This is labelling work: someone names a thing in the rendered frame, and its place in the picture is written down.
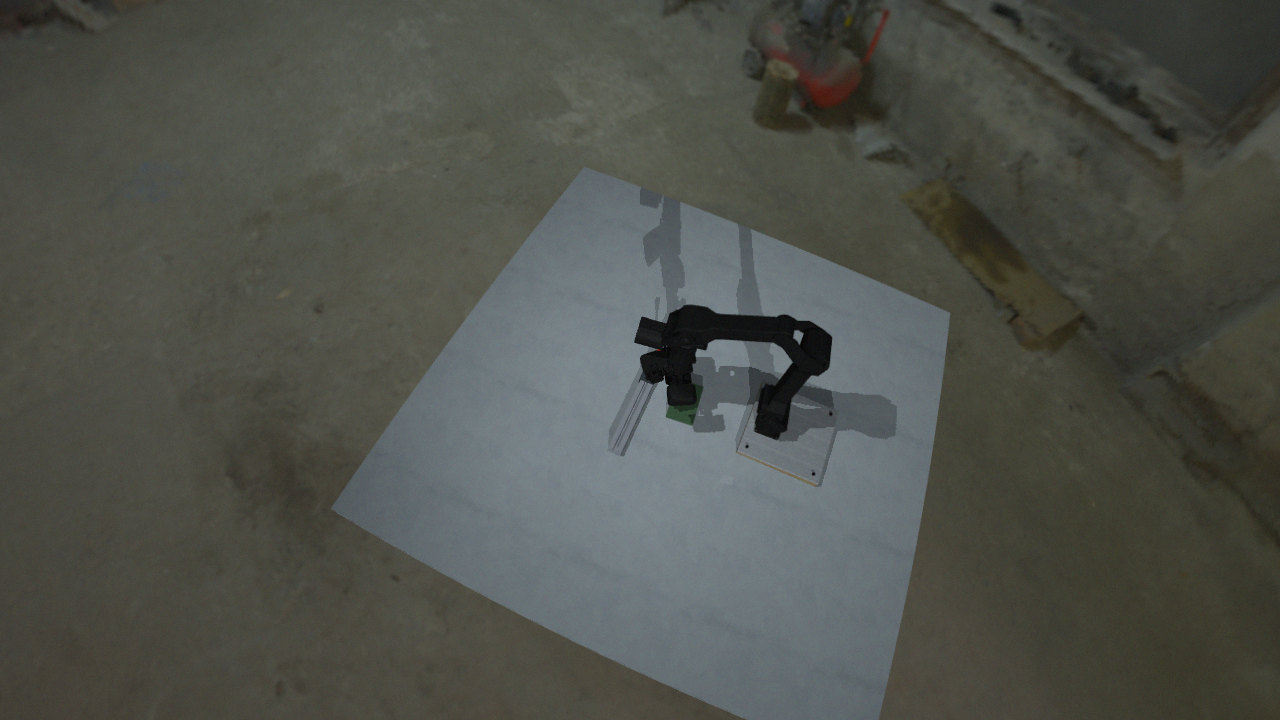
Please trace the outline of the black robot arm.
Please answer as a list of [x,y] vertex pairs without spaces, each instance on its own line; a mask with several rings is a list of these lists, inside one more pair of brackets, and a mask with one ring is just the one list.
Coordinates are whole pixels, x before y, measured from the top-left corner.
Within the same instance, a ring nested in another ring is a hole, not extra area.
[[[800,345],[794,331],[803,333]],[[634,343],[660,351],[643,354],[640,363],[646,380],[655,384],[664,375],[673,375],[669,354],[680,361],[692,359],[698,348],[707,350],[714,340],[771,342],[785,348],[794,361],[776,386],[762,389],[755,432],[780,439],[787,430],[790,404],[794,395],[812,375],[820,375],[829,368],[832,337],[812,322],[797,322],[792,316],[759,316],[721,314],[710,307],[684,305],[669,313],[667,323],[641,316]],[[664,345],[664,348],[663,348]]]

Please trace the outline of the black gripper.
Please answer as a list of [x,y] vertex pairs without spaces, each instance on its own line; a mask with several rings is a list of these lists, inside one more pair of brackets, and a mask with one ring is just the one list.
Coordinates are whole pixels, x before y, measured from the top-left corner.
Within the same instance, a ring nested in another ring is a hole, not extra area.
[[692,364],[696,364],[696,355],[689,361],[680,361],[669,354],[669,364],[673,364],[673,375],[666,374],[667,400],[669,406],[687,406],[698,401],[695,386],[692,386]]

